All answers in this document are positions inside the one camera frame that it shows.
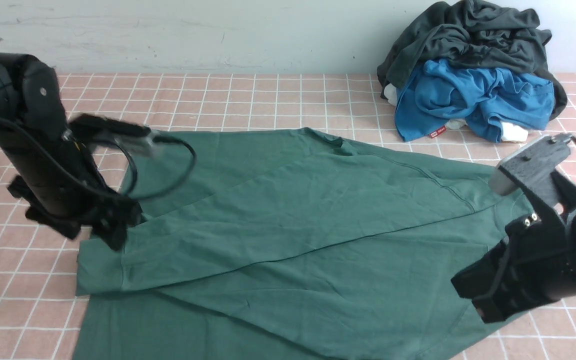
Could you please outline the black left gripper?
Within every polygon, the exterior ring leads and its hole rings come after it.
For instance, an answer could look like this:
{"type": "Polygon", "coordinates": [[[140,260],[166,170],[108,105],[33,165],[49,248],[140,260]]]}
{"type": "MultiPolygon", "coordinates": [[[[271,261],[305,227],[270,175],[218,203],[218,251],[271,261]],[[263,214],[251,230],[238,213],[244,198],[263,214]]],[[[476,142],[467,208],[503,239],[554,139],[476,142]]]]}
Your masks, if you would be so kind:
{"type": "Polygon", "coordinates": [[[109,187],[84,187],[66,175],[17,175],[7,187],[16,199],[29,203],[25,218],[74,240],[83,227],[113,251],[120,251],[128,228],[142,219],[141,205],[109,187]]]}

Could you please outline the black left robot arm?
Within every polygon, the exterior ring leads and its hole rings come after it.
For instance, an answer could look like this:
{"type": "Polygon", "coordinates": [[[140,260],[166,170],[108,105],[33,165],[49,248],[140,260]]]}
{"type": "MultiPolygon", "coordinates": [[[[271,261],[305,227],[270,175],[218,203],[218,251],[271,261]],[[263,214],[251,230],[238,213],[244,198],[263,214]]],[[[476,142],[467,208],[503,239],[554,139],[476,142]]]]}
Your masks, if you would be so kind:
{"type": "Polygon", "coordinates": [[[0,53],[0,148],[18,173],[7,190],[29,203],[26,219],[70,240],[88,226],[119,251],[142,209],[105,182],[94,145],[71,130],[53,68],[34,55],[0,53]]]}

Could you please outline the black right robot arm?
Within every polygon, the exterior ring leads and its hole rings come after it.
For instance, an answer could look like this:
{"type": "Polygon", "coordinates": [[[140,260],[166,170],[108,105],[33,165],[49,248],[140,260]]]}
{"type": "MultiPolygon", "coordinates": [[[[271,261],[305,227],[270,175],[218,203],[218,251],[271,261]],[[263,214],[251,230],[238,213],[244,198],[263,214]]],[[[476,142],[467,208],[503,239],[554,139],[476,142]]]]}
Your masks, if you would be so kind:
{"type": "Polygon", "coordinates": [[[505,238],[451,278],[486,324],[576,297],[576,185],[557,170],[534,184],[510,180],[532,212],[508,223],[505,238]]]}

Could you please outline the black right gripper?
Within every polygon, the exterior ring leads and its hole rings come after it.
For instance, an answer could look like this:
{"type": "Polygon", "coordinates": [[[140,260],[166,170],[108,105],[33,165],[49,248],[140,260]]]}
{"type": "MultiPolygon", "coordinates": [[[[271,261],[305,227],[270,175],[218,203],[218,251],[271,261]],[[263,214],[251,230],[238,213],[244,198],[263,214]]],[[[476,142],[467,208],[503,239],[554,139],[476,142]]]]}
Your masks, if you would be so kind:
{"type": "Polygon", "coordinates": [[[486,324],[576,297],[576,185],[551,173],[556,204],[522,189],[533,212],[505,226],[505,238],[452,278],[486,324]]]}

